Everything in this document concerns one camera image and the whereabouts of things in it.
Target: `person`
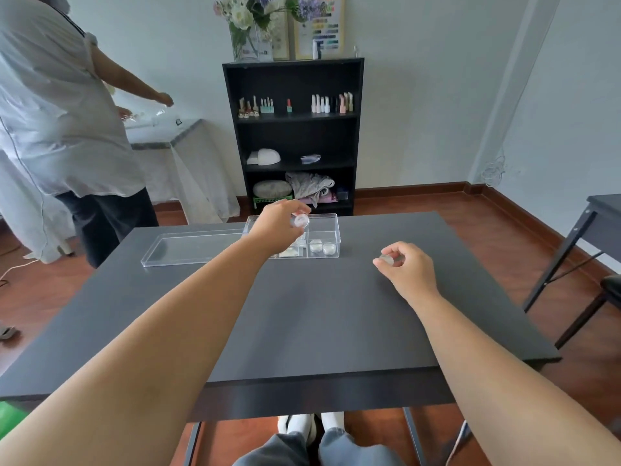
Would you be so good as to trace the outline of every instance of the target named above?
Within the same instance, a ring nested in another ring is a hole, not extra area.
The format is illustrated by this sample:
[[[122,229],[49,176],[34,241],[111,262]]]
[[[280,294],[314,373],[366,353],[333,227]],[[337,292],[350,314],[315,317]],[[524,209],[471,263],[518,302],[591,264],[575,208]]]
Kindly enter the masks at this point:
[[[70,210],[97,268],[134,227],[157,226],[145,178],[104,82],[172,106],[110,60],[66,0],[0,0],[0,148]]]
[[[267,205],[247,236],[153,304],[0,441],[3,466],[168,465],[257,273],[302,235],[291,215],[308,212],[299,201]],[[382,254],[398,262],[373,264],[418,315],[493,466],[621,464],[621,443],[604,426],[441,296],[429,256],[403,242]],[[294,414],[237,466],[306,465],[313,426]],[[324,466],[400,464],[382,446],[356,447],[341,413],[322,420]]]

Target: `table leg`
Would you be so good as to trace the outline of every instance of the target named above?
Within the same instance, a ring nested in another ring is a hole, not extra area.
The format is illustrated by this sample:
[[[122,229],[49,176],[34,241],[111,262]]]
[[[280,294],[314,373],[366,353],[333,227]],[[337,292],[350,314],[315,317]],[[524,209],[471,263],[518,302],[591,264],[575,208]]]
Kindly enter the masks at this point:
[[[535,304],[535,301],[543,292],[546,285],[552,279],[554,274],[557,272],[558,268],[560,268],[560,266],[563,264],[565,258],[567,258],[571,250],[574,248],[575,244],[589,228],[591,222],[593,222],[593,219],[595,219],[595,215],[596,213],[591,211],[590,207],[587,207],[583,214],[580,216],[580,219],[578,219],[576,225],[571,229],[570,234],[563,241],[561,247],[556,251],[552,263],[550,263],[545,272],[543,272],[541,278],[539,278],[539,281],[531,291],[530,295],[526,298],[526,301],[524,301],[522,308],[524,309],[525,313],[527,313],[532,305]]]
[[[190,441],[188,442],[188,449],[186,450],[186,458],[183,461],[183,466],[191,466],[194,455],[196,454],[196,446],[198,443],[198,435],[201,432],[202,422],[198,422],[192,426],[192,433],[190,434]]]
[[[419,433],[416,431],[416,424],[414,423],[412,412],[410,412],[410,407],[403,407],[403,413],[406,416],[406,423],[408,423],[410,437],[412,437],[412,443],[414,443],[414,449],[416,450],[416,456],[419,458],[420,466],[427,466],[423,446],[420,443]]]

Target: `framed picture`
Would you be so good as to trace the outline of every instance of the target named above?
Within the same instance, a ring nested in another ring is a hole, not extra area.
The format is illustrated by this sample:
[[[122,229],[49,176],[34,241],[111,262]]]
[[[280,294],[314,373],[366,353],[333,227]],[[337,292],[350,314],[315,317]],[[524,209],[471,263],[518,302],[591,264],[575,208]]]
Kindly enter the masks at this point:
[[[284,0],[278,0],[284,6]],[[275,13],[275,29],[272,34],[274,60],[289,60],[289,27],[287,13]]]
[[[317,40],[322,56],[335,57],[345,48],[345,0],[320,0],[322,16],[295,23],[296,59],[312,59],[312,42]]]

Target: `green object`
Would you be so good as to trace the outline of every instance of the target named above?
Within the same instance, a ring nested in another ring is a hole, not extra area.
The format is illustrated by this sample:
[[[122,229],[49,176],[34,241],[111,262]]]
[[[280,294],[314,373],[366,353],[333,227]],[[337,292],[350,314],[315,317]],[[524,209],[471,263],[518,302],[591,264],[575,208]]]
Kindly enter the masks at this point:
[[[0,440],[17,427],[26,416],[26,412],[22,412],[6,402],[0,402]]]
[[[262,203],[275,203],[276,201],[280,201],[281,199],[293,199],[293,193],[291,193],[289,196],[285,196],[285,197],[276,197],[276,198],[272,198],[272,199],[265,199],[262,197],[256,197],[254,196],[252,198],[252,202],[255,205],[255,209],[256,209],[256,205],[257,204],[262,204]]]

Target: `dark pants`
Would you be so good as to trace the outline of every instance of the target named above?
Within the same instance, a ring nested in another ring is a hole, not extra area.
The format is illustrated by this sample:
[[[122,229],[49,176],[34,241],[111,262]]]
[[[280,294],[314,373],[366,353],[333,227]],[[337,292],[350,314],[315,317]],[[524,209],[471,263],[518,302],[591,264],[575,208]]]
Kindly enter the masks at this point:
[[[98,268],[135,227],[157,227],[157,216],[147,188],[133,196],[76,196],[72,191],[56,196],[73,216],[86,259]]]

